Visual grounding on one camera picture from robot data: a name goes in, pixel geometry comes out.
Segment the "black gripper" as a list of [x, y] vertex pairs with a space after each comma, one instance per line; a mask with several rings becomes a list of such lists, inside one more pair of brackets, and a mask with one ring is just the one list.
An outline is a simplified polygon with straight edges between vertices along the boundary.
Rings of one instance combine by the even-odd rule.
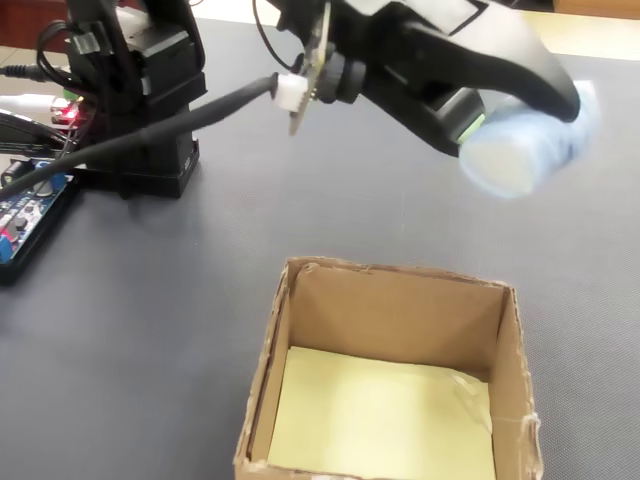
[[577, 90], [519, 12], [494, 1], [333, 1], [319, 99], [352, 103], [364, 76], [413, 49], [427, 78], [418, 92], [374, 84], [364, 95], [433, 149], [459, 155], [459, 138], [485, 113], [480, 93], [512, 95], [561, 121], [578, 116]]

